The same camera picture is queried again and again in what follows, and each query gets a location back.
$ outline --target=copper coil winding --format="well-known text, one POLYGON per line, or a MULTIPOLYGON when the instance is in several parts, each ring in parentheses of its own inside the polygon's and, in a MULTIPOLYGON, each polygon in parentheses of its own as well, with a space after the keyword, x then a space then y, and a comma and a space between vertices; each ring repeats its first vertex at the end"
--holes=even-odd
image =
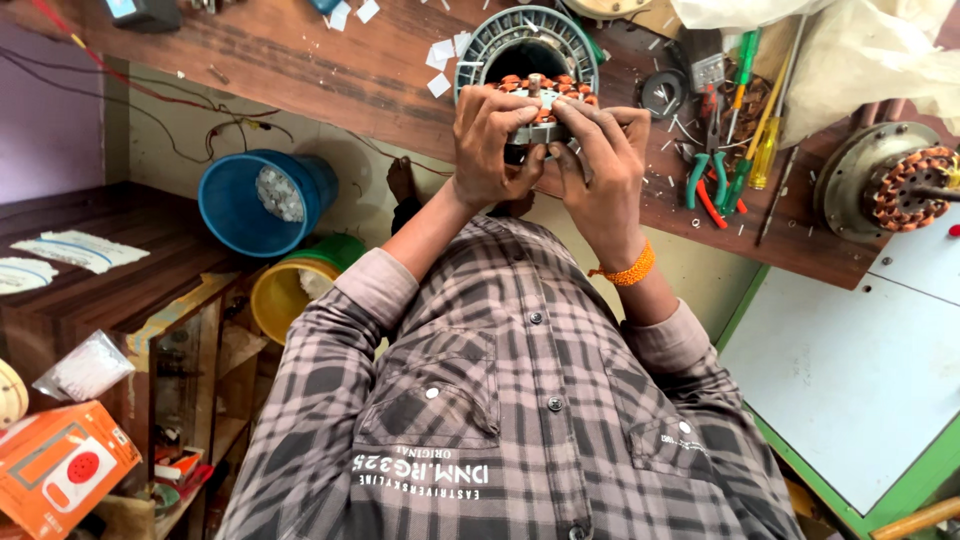
MULTIPOLYGON (((553 88, 557 92, 570 99, 583 98, 584 103, 588 105, 597 106, 599 104, 599 99, 597 98, 597 95, 590 89, 590 85, 586 83, 578 83, 565 73, 552 79, 547 79, 540 73, 531 73, 530 75, 540 75, 541 88, 553 88)), ((500 79, 499 83, 486 83, 484 86, 495 88, 506 93, 516 90, 517 88, 527 88, 529 85, 529 76, 527 78, 520 79, 517 75, 507 75, 503 79, 500 79)), ((537 113, 537 117, 532 123, 542 124, 556 121, 557 117, 554 116, 549 109, 540 109, 540 112, 537 113)))
POLYGON ((907 156, 890 169, 873 196, 872 214, 880 227, 894 233, 909 233, 932 224, 935 219, 944 215, 950 208, 947 201, 931 200, 925 206, 907 212, 900 210, 900 206, 909 203, 904 203, 900 197, 906 195, 903 187, 916 180, 911 178, 916 173, 929 171, 928 174, 943 175, 938 169, 948 167, 948 159, 953 155, 953 150, 946 147, 927 148, 907 156))

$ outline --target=red circle logo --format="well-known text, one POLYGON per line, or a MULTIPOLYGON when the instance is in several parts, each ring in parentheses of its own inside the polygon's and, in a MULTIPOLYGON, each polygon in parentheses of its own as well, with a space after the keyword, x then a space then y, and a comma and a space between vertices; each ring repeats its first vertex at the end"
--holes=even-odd
POLYGON ((73 483, 84 483, 93 478, 100 466, 100 457, 93 452, 84 452, 73 458, 66 469, 66 477, 73 483))

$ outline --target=white board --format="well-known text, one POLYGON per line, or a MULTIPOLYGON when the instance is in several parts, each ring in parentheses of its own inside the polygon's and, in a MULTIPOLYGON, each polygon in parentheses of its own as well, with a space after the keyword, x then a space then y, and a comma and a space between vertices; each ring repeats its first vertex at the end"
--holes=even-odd
POLYGON ((960 210, 954 207, 929 227, 894 234, 870 273, 960 306, 960 238, 947 234, 957 224, 960 210))
POLYGON ((866 514, 960 411, 960 307, 867 275, 772 268, 720 363, 747 403, 866 514))

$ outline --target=purple wall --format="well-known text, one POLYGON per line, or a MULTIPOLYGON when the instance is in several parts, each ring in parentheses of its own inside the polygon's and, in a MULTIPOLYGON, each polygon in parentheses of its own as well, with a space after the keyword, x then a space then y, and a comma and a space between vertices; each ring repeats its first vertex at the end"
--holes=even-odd
MULTIPOLYGON (((95 67, 73 44, 0 21, 0 46, 41 61, 95 67)), ((99 75, 28 64, 62 85, 102 93, 99 75)), ((103 185, 102 100, 48 86, 0 57, 0 204, 103 185)))

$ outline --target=yellow bucket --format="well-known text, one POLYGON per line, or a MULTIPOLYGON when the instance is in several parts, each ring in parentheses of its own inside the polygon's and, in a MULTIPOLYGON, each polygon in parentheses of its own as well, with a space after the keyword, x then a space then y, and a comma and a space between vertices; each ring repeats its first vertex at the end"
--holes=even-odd
POLYGON ((253 320, 280 345, 287 344, 291 323, 310 303, 310 297, 300 287, 300 270, 320 275, 324 281, 330 282, 330 286, 340 276, 340 270, 323 260, 287 258, 264 272, 250 295, 253 320))

